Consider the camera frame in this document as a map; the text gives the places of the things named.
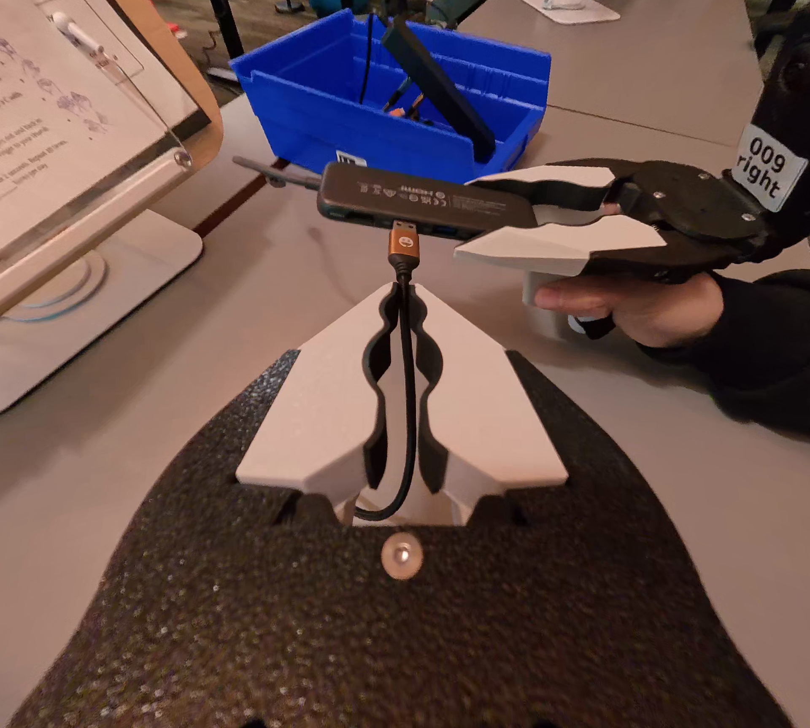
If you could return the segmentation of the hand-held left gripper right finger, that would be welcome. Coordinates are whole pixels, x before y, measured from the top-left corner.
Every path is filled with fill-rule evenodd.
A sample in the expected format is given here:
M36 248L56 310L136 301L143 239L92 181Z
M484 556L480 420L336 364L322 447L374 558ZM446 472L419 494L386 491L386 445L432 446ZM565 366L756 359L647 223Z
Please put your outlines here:
M480 500L556 487L569 473L506 350L444 301L415 284L410 326L419 401L419 466L427 489L468 522Z

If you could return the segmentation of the dark grey usb hub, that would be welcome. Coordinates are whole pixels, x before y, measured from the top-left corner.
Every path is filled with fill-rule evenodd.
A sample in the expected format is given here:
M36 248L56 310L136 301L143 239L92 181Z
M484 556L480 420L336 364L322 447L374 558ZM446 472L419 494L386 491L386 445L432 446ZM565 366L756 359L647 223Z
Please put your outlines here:
M534 229L537 220L525 198L481 186L392 173L341 162L321 176L291 176L241 156L232 162L317 195L321 216L348 224L391 229L395 222L415 226L421 236L472 240L504 227Z

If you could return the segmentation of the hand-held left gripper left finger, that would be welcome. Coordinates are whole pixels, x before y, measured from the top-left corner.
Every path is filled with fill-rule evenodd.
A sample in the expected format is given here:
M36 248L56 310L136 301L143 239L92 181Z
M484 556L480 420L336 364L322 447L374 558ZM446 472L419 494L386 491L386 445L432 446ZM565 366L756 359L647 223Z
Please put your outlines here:
M339 520L382 521L406 499L406 481L380 510L355 508L376 488L387 460L390 334L403 283L379 288L302 344L236 471L240 483L325 496Z

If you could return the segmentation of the laminated exercise sheet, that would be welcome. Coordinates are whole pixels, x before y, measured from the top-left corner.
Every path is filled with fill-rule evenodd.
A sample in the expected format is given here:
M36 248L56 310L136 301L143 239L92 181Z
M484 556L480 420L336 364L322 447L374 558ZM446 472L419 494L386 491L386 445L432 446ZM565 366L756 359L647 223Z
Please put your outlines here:
M1 0L1 244L6 248L168 136L33 0Z

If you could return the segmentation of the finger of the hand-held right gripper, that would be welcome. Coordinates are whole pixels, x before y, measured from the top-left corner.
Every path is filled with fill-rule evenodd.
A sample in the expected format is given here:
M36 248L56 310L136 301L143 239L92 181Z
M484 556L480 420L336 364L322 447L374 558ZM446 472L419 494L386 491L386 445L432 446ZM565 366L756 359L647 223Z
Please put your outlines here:
M595 253L662 248L653 227L628 216L602 216L577 226L501 227L454 250L461 261L506 267L542 275L576 276Z
M542 165L484 176L467 186L519 196L532 207L591 212L602 207L615 181L608 167Z

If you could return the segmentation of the black usb cable orange plug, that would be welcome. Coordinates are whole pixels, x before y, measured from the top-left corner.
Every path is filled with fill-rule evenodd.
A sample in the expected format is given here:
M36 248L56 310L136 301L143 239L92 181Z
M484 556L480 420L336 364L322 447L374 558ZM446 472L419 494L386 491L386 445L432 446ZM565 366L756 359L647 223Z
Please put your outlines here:
M359 520L381 523L390 520L407 500L416 471L418 446L418 414L416 402L416 363L413 353L410 326L410 279L412 272L420 264L419 236L414 224L396 220L390 238L388 261L394 268L398 285L399 329L402 349L402 367L405 390L407 443L406 456L400 487L394 499L380 510L364 510L356 507L355 516Z

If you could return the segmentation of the person's right hand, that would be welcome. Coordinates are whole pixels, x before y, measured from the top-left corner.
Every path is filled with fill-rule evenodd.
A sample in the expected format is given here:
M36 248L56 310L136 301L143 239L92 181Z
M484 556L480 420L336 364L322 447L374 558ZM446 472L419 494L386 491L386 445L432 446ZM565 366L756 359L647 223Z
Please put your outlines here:
M616 327L648 348L678 348L705 337L724 311L708 274L666 285L621 276L577 276L539 288L538 308L577 318L612 317Z

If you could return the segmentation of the blue plastic bin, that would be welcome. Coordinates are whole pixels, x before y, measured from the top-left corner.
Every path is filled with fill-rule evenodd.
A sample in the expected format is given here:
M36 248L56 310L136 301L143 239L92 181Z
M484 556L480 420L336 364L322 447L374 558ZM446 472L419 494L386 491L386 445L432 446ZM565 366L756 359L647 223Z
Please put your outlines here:
M496 138L487 163L424 97L419 119L384 110L407 78L385 50L384 28L349 9L317 20L232 61L276 156L321 173L359 161L455 183L511 170L540 130L552 56L473 35L407 23Z

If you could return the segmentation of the person's right forearm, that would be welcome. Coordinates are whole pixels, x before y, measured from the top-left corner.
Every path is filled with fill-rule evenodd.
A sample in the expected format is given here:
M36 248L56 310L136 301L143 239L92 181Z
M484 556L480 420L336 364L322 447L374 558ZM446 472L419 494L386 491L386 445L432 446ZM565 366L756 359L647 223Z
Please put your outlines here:
M729 416L809 434L809 271L745 282L713 273L724 310L708 334L674 348L640 350L701 373Z

